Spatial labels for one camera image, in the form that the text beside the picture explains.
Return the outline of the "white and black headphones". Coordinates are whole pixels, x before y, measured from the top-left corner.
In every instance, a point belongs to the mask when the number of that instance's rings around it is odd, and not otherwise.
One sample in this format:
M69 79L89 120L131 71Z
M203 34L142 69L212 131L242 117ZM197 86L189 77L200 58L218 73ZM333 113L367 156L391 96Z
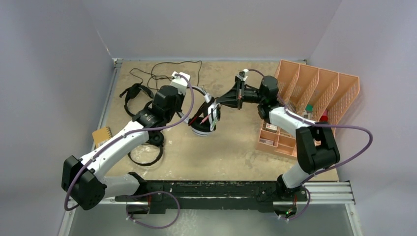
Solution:
M204 102L194 116L185 118L183 122L191 127L194 134L205 137L216 130L216 124L220 121L221 105L217 102L217 98L211 96L203 88L199 86L192 86L192 88L203 95Z

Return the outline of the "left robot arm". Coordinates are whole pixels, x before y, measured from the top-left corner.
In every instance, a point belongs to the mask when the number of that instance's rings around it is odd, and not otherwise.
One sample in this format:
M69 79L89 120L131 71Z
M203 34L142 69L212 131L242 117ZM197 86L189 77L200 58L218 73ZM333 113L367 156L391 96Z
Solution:
M179 124L170 122L181 110L187 88L174 84L163 86L151 103L111 139L80 158L68 157L63 163L61 179L61 187L66 192L64 209L70 211L81 207L89 210L104 198L123 195L134 201L144 199L147 188L137 174L118 177L107 177L106 174L137 146L161 141L162 130Z

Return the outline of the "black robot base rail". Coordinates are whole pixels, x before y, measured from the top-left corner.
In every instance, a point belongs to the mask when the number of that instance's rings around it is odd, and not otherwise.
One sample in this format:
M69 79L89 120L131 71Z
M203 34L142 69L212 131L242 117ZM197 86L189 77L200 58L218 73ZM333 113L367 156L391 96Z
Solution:
M145 203L151 214L168 209L256 210L294 215L297 204L307 201L305 187L280 194L276 182L264 180L144 180L131 195L116 196L117 202Z

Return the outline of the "black over-ear headphones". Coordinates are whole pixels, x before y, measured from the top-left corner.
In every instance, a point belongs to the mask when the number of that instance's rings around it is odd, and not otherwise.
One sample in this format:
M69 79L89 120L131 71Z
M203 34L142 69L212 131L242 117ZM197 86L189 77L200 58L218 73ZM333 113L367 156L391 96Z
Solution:
M151 162L140 163L138 161L135 161L131 156L131 152L129 152L127 154L127 156L133 163L135 163L138 166L150 167L150 166L156 164L158 161L161 160L161 158L164 154L164 141L165 141L165 138L164 138L164 135L161 131L151 131L151 133L149 135L149 140L143 144L145 147L158 148L158 155Z

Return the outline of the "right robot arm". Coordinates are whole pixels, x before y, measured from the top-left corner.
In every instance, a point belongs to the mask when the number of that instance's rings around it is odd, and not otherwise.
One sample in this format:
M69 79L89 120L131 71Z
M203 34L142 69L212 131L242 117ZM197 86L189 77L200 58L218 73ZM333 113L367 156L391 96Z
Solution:
M340 161L331 127L327 123L304 119L286 108L279 101L278 80L273 76L264 76L259 88L247 87L244 79L236 77L234 86L216 101L238 110L243 103L256 103L261 119L295 137L297 164L280 175L276 182L276 193L282 200L290 199L314 173Z

